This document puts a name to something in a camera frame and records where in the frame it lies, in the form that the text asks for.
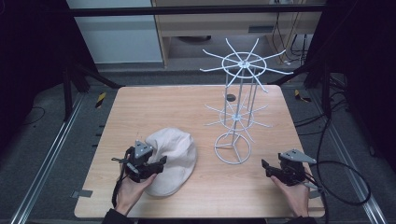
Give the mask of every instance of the person's right hand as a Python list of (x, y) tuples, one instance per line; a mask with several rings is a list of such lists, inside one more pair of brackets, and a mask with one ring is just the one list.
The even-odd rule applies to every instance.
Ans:
[(289, 208), (292, 210), (293, 214), (296, 217), (308, 217), (309, 188), (303, 183), (287, 186), (274, 175), (271, 176), (271, 179), (286, 196)]

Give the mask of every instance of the hat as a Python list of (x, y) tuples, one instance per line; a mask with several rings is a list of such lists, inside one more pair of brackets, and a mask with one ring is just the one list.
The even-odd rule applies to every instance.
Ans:
[(163, 172), (146, 189), (152, 196), (169, 196), (176, 193), (189, 178), (197, 161), (197, 151), (189, 133), (178, 128), (165, 128), (153, 133), (146, 144), (154, 147), (148, 163), (167, 156)]

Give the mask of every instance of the wall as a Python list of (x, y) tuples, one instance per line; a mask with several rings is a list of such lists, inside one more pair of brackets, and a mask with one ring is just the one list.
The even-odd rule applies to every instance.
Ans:
[[(67, 0), (67, 4), (70, 8), (151, 7), (149, 0)], [(76, 22), (98, 68), (163, 62), (153, 16), (80, 17)]]

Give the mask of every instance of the metal display stand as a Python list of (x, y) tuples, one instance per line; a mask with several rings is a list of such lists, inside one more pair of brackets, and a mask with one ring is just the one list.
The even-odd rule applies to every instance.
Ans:
[[(285, 73), (267, 67), (267, 63), (265, 60), (281, 55), (285, 52), (285, 50), (278, 54), (262, 58), (261, 56), (253, 53), (253, 50), (256, 48), (259, 42), (259, 39), (257, 39), (255, 45), (250, 52), (237, 52), (227, 38), (226, 42), (230, 49), (233, 51), (233, 53), (225, 57), (212, 54), (204, 50), (204, 53), (222, 59), (221, 67), (200, 70), (203, 72), (223, 70), (226, 73), (225, 90), (223, 96), (223, 109), (218, 110), (211, 106), (206, 106), (209, 109), (219, 112), (219, 121), (206, 125), (221, 123), (228, 130), (227, 133), (222, 134), (215, 142), (216, 155), (219, 157), (220, 160), (226, 163), (240, 164), (246, 161), (251, 153), (251, 146), (248, 139), (240, 132), (245, 132), (250, 141), (254, 142), (253, 138), (248, 132), (248, 129), (253, 124), (258, 124), (267, 128), (272, 127), (271, 125), (259, 123), (254, 120), (254, 113), (263, 110), (268, 106), (264, 105), (259, 108), (254, 108), (254, 101), (256, 98), (258, 86), (260, 86), (264, 92), (268, 92), (268, 90), (266, 90), (261, 84), (259, 77), (263, 75), (266, 71), (276, 72), (282, 75), (291, 75), (293, 73)], [(240, 79), (238, 96), (228, 94), (228, 89), (231, 85), (234, 84), (237, 78)], [(249, 87), (249, 91), (245, 96), (242, 95), (242, 89), (244, 88), (244, 86)], [(236, 159), (234, 161), (226, 159), (224, 156), (222, 156), (221, 149), (233, 149), (236, 155)]]

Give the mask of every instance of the wooden table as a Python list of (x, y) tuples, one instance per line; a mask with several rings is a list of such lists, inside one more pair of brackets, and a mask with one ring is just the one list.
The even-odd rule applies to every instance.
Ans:
[[(190, 178), (172, 196), (156, 198), (143, 194), (129, 217), (291, 217), (286, 200), (270, 178), (265, 176), (261, 159), (278, 167), (278, 152), (302, 150), (290, 112), (278, 86), (258, 91), (255, 107), (268, 105), (254, 114), (254, 120), (272, 125), (254, 124), (248, 132), (252, 152), (247, 161), (231, 165), (215, 154), (216, 139), (227, 130), (219, 113), (205, 105), (222, 109), (224, 86), (155, 86), (121, 88), (114, 101), (99, 146), (83, 189), (92, 190), (91, 198), (80, 197), (77, 217), (103, 217), (112, 207), (111, 195), (120, 174), (111, 158), (123, 157), (136, 139), (162, 128), (177, 127), (190, 133), (198, 151), (198, 160)], [(228, 93), (236, 96), (237, 88)], [(324, 214), (320, 198), (310, 200), (312, 217)]]

